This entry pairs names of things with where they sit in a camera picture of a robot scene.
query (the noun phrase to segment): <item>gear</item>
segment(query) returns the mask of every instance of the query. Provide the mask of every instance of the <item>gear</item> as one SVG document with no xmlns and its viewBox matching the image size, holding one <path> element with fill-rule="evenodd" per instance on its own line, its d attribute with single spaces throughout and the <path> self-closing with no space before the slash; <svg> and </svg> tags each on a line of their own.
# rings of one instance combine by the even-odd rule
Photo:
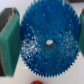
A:
<svg viewBox="0 0 84 84">
<path fill-rule="evenodd" d="M 36 80 L 36 81 L 33 81 L 31 84 L 44 84 L 44 83 L 39 80 Z"/>
<path fill-rule="evenodd" d="M 21 56 L 29 69 L 54 77 L 78 56 L 79 18 L 66 0 L 34 1 L 21 22 L 21 36 Z"/>
</svg>

